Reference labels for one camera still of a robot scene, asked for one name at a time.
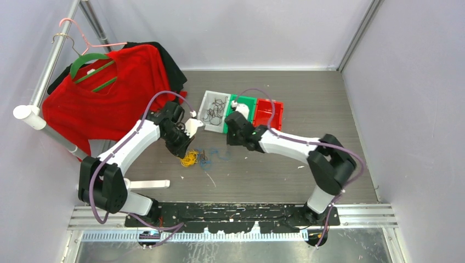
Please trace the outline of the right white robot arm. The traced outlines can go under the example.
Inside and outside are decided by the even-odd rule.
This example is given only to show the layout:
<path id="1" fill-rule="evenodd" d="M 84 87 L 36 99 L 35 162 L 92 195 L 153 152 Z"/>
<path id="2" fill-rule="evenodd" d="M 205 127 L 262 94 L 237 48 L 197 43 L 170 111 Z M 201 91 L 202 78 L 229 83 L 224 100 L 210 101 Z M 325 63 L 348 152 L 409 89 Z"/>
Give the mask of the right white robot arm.
<path id="1" fill-rule="evenodd" d="M 311 225 L 318 225 L 325 219 L 329 205 L 356 170 L 353 156 L 331 134 L 322 138 L 304 138 L 265 125 L 255 127 L 236 111 L 227 116 L 225 124 L 228 126 L 228 145 L 277 154 L 308 165 L 316 186 L 305 203 L 302 217 Z"/>

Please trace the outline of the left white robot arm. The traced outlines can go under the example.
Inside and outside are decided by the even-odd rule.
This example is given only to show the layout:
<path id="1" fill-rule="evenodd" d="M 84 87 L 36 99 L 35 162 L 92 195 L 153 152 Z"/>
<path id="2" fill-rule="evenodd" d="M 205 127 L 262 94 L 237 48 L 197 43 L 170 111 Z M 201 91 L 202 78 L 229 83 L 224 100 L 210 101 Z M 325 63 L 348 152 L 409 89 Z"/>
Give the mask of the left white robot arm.
<path id="1" fill-rule="evenodd" d="M 158 201 L 132 192 L 124 181 L 125 173 L 147 147 L 159 139 L 165 141 L 167 150 L 177 158 L 184 158 L 197 130 L 204 123 L 196 112 L 181 122 L 185 110 L 169 101 L 159 111 L 143 113 L 135 126 L 112 148 L 98 157 L 82 160 L 78 184 L 78 199 L 93 204 L 110 214 L 118 212 L 138 215 L 146 226 L 153 226 L 160 219 Z"/>

